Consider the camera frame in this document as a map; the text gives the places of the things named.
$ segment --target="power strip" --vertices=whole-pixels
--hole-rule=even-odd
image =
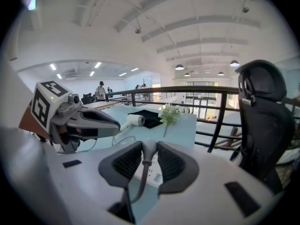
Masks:
[[[144,169],[144,166],[141,162],[135,172],[135,177],[139,180],[142,179],[143,169]],[[152,165],[149,167],[149,170],[148,170],[147,183],[156,188],[158,188],[159,185],[163,183],[162,172],[161,172],[160,166],[158,164],[158,153],[156,153],[153,156]]]

